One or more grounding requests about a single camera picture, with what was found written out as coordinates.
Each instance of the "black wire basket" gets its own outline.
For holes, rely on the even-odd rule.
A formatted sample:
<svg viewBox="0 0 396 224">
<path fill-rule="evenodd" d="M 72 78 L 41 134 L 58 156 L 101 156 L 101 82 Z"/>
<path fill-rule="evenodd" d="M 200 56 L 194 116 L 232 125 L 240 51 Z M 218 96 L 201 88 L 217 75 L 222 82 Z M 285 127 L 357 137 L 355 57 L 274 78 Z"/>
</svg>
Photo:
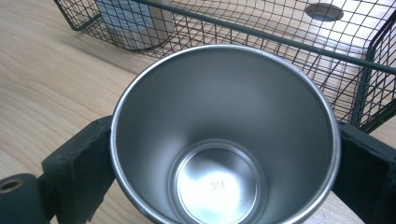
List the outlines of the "black wire basket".
<svg viewBox="0 0 396 224">
<path fill-rule="evenodd" d="M 274 53 L 367 133 L 396 114 L 393 0 L 54 1 L 73 30 L 156 58 L 207 44 Z"/>
</svg>

